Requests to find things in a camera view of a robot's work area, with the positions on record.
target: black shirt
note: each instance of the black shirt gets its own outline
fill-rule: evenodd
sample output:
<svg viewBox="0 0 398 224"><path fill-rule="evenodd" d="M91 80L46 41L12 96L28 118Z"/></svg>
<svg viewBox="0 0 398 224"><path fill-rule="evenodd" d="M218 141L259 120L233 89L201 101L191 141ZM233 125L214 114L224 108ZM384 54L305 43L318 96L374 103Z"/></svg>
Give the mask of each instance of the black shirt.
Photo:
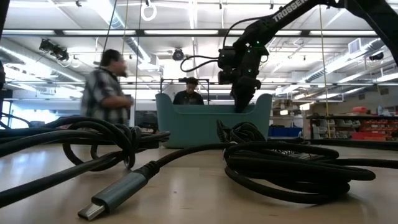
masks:
<svg viewBox="0 0 398 224"><path fill-rule="evenodd" d="M188 94L187 91L178 92L175 97L173 104L175 105L204 105L201 94L193 92Z"/></svg>

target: black hair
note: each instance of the black hair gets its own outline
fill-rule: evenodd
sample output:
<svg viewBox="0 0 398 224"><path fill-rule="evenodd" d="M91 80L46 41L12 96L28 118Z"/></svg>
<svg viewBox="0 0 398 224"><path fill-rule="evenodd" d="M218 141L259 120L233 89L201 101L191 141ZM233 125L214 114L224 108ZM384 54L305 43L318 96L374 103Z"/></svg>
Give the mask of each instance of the black hair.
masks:
<svg viewBox="0 0 398 224"><path fill-rule="evenodd" d="M120 61L121 57L122 55L117 50L108 49L102 54L100 65L104 67L109 66L112 61L114 62Z"/></svg>
<svg viewBox="0 0 398 224"><path fill-rule="evenodd" d="M195 86L199 85L199 81L195 77L189 77L189 78L184 78L185 83L188 84L193 84Z"/></svg>

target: cable strain relief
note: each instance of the cable strain relief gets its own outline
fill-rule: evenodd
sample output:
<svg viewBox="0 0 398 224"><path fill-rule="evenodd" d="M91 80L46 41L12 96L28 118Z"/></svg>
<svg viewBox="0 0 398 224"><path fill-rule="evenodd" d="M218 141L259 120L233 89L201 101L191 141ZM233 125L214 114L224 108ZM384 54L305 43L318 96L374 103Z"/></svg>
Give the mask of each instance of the cable strain relief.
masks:
<svg viewBox="0 0 398 224"><path fill-rule="evenodd" d="M153 178L157 173L159 173L160 167L157 165L155 161L150 161L144 166L142 166L139 169L136 169L133 172L137 172L139 174L142 174L144 177L146 177L147 180Z"/></svg>

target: robotic arm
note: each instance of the robotic arm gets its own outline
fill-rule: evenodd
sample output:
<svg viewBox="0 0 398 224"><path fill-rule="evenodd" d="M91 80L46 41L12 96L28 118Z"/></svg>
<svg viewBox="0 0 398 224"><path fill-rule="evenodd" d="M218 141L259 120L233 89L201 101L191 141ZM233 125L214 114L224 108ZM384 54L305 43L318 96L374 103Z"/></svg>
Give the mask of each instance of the robotic arm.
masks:
<svg viewBox="0 0 398 224"><path fill-rule="evenodd" d="M345 8L368 22L398 64L398 15L385 0L293 0L273 15L235 23L229 30L241 22L257 20L245 28L233 46L225 46L224 40L223 48L219 49L217 62L221 71L218 83L232 83L231 96L237 113L245 109L256 89L261 87L261 82L256 77L261 57L269 56L265 45L279 30L319 4Z"/></svg>

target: teal bin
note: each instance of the teal bin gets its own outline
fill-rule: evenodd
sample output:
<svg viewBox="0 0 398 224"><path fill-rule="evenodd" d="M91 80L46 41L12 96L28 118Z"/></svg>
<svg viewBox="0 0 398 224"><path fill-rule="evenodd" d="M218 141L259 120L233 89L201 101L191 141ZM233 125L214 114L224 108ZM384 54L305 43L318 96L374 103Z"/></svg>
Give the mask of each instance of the teal bin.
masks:
<svg viewBox="0 0 398 224"><path fill-rule="evenodd" d="M250 122L266 138L272 95L263 94L255 105L249 105L243 113L235 113L233 105L173 105L165 93L156 95L157 121L159 131L171 132L164 144L168 148L185 148L204 144L220 143L216 120L227 127L240 122Z"/></svg>

